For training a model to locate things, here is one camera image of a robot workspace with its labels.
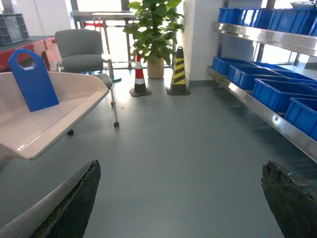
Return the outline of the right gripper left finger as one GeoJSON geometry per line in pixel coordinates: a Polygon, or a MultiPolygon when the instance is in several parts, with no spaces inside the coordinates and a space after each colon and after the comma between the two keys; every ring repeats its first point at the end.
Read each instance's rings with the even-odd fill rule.
{"type": "Polygon", "coordinates": [[[5,225],[2,238],[81,238],[92,212],[101,178],[93,160],[46,197],[5,225]]]}

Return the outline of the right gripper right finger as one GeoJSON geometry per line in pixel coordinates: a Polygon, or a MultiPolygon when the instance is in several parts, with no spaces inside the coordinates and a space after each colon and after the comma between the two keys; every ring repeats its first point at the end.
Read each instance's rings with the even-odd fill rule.
{"type": "Polygon", "coordinates": [[[317,236],[317,187],[275,161],[263,165],[262,188],[286,238],[317,236]]]}

